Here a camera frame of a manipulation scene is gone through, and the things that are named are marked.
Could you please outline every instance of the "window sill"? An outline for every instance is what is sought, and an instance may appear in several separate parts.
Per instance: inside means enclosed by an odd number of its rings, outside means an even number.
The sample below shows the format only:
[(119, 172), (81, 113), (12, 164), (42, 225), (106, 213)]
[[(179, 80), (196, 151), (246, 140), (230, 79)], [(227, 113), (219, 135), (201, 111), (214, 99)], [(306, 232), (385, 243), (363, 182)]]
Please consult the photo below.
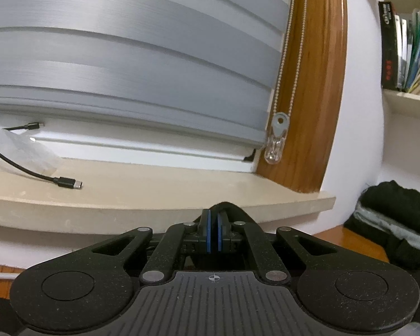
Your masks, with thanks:
[(118, 234), (139, 226), (163, 232), (221, 201), (257, 222), (333, 208), (327, 192), (296, 193), (252, 173), (65, 159), (56, 176), (82, 190), (0, 171), (0, 226), (78, 234)]

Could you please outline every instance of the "gray roller blind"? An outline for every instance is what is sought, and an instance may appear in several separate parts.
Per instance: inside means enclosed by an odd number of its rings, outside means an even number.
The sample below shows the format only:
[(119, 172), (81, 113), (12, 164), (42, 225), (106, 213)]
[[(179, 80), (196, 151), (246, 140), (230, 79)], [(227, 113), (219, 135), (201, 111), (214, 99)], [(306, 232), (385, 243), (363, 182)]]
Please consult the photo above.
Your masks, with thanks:
[(0, 0), (0, 107), (260, 146), (288, 4)]

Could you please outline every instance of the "circular cap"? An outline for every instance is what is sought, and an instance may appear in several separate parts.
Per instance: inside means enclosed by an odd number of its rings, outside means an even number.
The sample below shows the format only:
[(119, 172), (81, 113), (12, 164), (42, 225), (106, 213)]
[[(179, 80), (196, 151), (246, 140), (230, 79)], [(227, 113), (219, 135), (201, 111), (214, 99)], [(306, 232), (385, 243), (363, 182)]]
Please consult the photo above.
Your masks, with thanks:
[(281, 282), (287, 278), (287, 274), (281, 270), (270, 270), (266, 273), (266, 278), (273, 282)]
[(335, 284), (341, 294), (357, 301), (373, 301), (388, 291), (386, 281), (368, 271), (349, 271), (337, 278)]
[(164, 274), (158, 270), (149, 270), (143, 273), (142, 278), (146, 282), (159, 282), (164, 278)]
[(42, 291), (56, 301), (73, 301), (87, 296), (95, 286), (94, 279), (80, 271), (62, 271), (42, 283)]

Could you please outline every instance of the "white wall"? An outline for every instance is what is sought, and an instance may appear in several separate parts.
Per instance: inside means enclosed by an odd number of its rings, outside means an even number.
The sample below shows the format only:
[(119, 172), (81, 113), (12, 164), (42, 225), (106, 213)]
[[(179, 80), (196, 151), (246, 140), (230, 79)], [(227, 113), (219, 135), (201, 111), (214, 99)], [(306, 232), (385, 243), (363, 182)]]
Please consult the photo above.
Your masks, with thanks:
[(336, 195), (331, 211), (264, 224), (267, 231), (292, 225), (311, 234), (342, 224), (381, 166), (384, 113), (378, 0), (347, 0), (347, 64), (335, 141), (322, 189)]
[(391, 117), (378, 181), (392, 179), (420, 191), (420, 120), (396, 114)]

